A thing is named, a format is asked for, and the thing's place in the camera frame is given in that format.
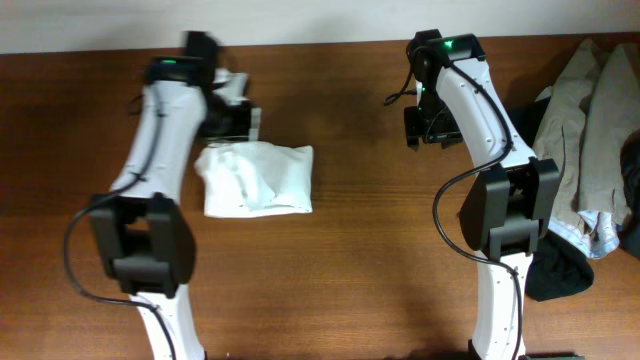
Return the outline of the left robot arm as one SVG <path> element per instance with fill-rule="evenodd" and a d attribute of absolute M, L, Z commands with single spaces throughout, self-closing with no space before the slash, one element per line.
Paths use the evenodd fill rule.
<path fill-rule="evenodd" d="M 152 59 L 145 70 L 141 119 L 110 191 L 88 210 L 106 276 L 138 309 L 156 359 L 204 359 L 188 284 L 196 242 L 180 211 L 194 141 L 257 138 L 260 110 L 247 98 L 248 76 L 220 67 L 222 46 L 189 31 L 181 53 Z"/>

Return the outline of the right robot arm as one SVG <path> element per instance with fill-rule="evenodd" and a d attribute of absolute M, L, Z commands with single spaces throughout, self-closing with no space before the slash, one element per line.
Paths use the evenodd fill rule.
<path fill-rule="evenodd" d="M 406 55 L 405 83 L 417 97 L 404 110 L 408 147 L 464 143 L 473 162 L 434 198 L 440 202 L 458 182 L 473 181 L 459 212 L 467 246 L 443 238 L 478 265 L 478 315 L 468 351 L 473 359 L 523 359 L 525 283 L 548 230 L 560 171 L 553 160 L 538 158 L 515 129 L 475 35 L 420 31 Z"/>

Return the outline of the white t-shirt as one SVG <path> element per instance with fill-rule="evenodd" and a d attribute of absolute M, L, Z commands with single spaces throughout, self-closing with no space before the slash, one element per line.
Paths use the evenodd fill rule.
<path fill-rule="evenodd" d="M 313 211 L 311 146 L 239 142 L 205 148 L 195 162 L 202 178 L 204 214 L 258 218 Z"/>

